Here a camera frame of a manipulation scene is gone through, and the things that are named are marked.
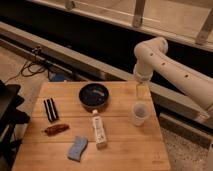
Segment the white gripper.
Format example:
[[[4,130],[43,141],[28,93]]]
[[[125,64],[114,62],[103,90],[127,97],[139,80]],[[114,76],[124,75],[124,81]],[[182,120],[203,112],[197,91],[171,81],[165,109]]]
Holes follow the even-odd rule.
[[[145,88],[145,85],[142,84],[142,83],[149,82],[150,79],[147,76],[141,75],[137,71],[134,71],[133,74],[134,74],[135,80],[139,82],[136,85],[136,95],[137,95],[137,98],[139,100],[143,100],[145,98],[145,95],[146,95],[146,88]]]

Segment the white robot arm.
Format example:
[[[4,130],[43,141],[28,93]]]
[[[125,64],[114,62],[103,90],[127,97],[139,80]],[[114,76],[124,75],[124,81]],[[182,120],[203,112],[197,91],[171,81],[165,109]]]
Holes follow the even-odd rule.
[[[149,82],[156,71],[213,117],[213,79],[172,60],[166,56],[167,51],[163,37],[138,43],[134,48],[136,80]]]

